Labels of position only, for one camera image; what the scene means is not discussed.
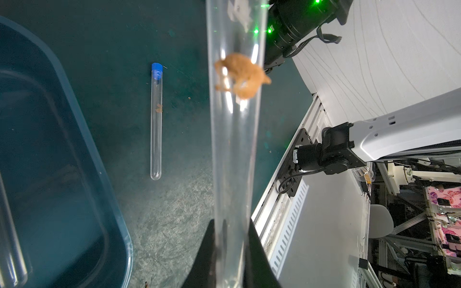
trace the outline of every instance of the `robotic arm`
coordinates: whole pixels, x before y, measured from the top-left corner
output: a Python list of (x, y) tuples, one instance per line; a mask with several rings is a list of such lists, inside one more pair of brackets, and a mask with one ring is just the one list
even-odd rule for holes
[(322, 143), (295, 147), (293, 163), (335, 174), (368, 161), (416, 155), (420, 147), (461, 152), (460, 139), (461, 88), (377, 118), (325, 128)]

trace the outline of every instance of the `white panel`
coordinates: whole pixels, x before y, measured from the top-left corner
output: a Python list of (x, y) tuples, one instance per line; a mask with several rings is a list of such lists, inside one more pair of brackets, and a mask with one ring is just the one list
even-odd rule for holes
[(287, 288), (357, 287), (359, 257), (366, 255), (366, 196), (351, 170), (304, 176), (303, 181), (309, 192), (284, 258), (280, 284)]
[(342, 41), (314, 39), (295, 64), (333, 125), (384, 115), (461, 87), (459, 11), (459, 0), (355, 0), (344, 26), (322, 26)]
[(299, 215), (304, 206), (308, 190), (309, 186), (301, 180), (296, 195), (293, 197), (293, 203), (291, 204), (281, 233), (278, 236), (277, 244), (269, 260), (269, 265), (277, 278), (280, 276), (286, 256), (288, 255), (291, 240), (295, 234), (296, 225), (298, 224)]

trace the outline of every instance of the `blue plastic tray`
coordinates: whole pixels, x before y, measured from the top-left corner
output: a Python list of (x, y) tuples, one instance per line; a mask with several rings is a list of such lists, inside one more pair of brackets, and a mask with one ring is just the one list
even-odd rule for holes
[(64, 69), (45, 43), (3, 17), (0, 173), (24, 287), (128, 285), (131, 239)]

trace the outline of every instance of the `black metal plate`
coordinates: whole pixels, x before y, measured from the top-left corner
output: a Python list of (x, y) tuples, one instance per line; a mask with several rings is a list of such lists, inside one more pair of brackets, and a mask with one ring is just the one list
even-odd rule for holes
[[(308, 144), (312, 144), (311, 138), (307, 134), (306, 129), (302, 128), (301, 130), (299, 130), (299, 133), (295, 138), (295, 142), (290, 147), (290, 151), (288, 152), (288, 155), (285, 158), (285, 161), (282, 164), (282, 167), (280, 167), (280, 170), (278, 171), (277, 179), (280, 179), (280, 181), (283, 181), (287, 177), (293, 174), (299, 173), (298, 165), (293, 163), (293, 150), (295, 149), (297, 145), (308, 145)], [(293, 187), (287, 191), (288, 196), (294, 197), (296, 195), (296, 191), (298, 190), (301, 178), (302, 176), (298, 176), (292, 179)]]

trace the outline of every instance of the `pink patterned fabric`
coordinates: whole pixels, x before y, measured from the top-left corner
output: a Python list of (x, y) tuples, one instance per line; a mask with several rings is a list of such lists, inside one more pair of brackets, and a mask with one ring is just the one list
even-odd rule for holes
[(461, 187), (450, 189), (428, 187), (427, 198), (434, 204), (437, 204), (437, 198), (443, 198), (450, 201), (451, 207), (461, 208)]
[[(450, 188), (450, 189), (437, 189), (435, 187), (427, 188), (427, 199), (438, 205), (437, 198), (443, 198), (450, 201), (450, 205), (453, 208), (461, 208), (461, 187)], [(447, 221), (445, 215), (436, 214), (435, 219), (440, 218)], [(437, 224), (437, 231), (435, 231), (435, 236), (439, 244), (448, 244), (447, 237), (445, 234), (456, 235), (461, 237), (461, 223), (456, 223), (448, 228), (444, 228), (441, 224)], [(453, 252), (449, 249), (442, 249), (443, 252), (452, 257), (456, 257), (456, 252)]]

